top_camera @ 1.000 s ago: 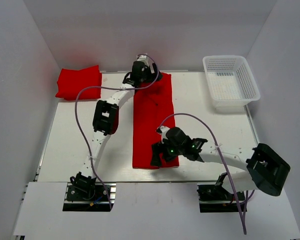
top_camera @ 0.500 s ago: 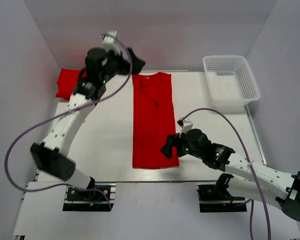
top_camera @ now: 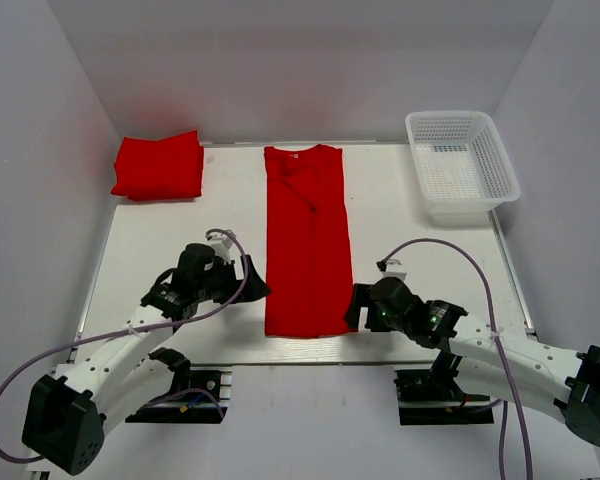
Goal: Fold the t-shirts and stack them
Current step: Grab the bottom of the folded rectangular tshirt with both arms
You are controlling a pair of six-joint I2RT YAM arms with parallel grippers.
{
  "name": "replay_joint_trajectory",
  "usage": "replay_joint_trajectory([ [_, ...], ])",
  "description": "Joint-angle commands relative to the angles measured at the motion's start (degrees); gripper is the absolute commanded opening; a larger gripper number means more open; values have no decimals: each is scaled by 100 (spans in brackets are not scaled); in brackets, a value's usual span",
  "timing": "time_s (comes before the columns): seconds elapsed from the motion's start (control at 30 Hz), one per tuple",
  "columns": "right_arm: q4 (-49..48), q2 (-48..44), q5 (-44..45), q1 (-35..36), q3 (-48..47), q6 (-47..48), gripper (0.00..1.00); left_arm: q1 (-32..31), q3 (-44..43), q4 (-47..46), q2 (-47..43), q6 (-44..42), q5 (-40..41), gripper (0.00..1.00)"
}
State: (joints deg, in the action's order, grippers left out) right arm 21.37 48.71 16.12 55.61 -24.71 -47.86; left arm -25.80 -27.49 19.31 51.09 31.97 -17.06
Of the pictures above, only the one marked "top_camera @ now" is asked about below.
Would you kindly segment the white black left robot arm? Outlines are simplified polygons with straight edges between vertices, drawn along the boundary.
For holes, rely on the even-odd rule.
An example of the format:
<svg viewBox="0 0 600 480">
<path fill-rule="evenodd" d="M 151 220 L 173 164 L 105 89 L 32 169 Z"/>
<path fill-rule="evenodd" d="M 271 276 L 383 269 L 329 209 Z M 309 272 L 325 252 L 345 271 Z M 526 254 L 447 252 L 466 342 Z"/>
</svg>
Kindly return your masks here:
<svg viewBox="0 0 600 480">
<path fill-rule="evenodd" d="M 332 247 L 310 241 L 287 253 L 268 247 L 259 276 L 249 255 L 236 275 L 229 238 L 208 236 L 180 254 L 176 267 L 156 278 L 127 321 L 88 359 L 63 375 L 41 377 L 27 407 L 23 443 L 66 473 L 78 475 L 95 459 L 105 436 L 127 417 L 156 402 L 207 396 L 191 380 L 189 359 L 165 347 L 200 304 L 265 302 L 268 336 L 312 339 L 352 331 L 345 314 L 353 297 L 348 240 Z"/>
</svg>

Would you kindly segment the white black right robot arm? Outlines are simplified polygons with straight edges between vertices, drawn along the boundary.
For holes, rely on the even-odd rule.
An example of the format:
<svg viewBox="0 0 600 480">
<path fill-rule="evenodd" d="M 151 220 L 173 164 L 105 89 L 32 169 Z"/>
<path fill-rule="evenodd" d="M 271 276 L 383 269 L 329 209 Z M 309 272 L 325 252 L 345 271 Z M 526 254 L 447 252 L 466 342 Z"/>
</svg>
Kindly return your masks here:
<svg viewBox="0 0 600 480">
<path fill-rule="evenodd" d="M 460 306 L 421 300 L 394 277 L 368 292 L 376 324 L 438 353 L 428 371 L 398 380 L 404 401 L 483 395 L 520 402 L 600 448 L 600 347 L 579 352 L 494 332 Z"/>
</svg>

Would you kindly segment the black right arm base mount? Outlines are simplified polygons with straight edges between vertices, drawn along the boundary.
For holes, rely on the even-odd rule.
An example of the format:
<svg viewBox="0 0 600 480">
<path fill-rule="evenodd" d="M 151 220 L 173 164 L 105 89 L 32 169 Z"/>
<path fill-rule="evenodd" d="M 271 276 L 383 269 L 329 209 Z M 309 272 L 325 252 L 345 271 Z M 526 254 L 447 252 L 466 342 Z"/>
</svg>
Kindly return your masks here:
<svg viewBox="0 0 600 480">
<path fill-rule="evenodd" d="M 491 425 L 493 400 L 484 395 L 466 394 L 454 383 L 437 385 L 428 369 L 395 371 L 399 423 L 401 426 Z"/>
</svg>

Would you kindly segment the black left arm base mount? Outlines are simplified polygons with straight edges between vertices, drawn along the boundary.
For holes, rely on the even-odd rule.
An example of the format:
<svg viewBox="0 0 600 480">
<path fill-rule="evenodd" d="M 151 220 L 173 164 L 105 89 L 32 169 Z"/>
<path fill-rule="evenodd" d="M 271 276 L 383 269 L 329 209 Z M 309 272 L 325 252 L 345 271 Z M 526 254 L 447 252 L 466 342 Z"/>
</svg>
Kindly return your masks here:
<svg viewBox="0 0 600 480">
<path fill-rule="evenodd" d="M 125 419 L 127 424 L 219 425 L 229 407 L 231 367 L 193 366 L 170 390 Z"/>
</svg>

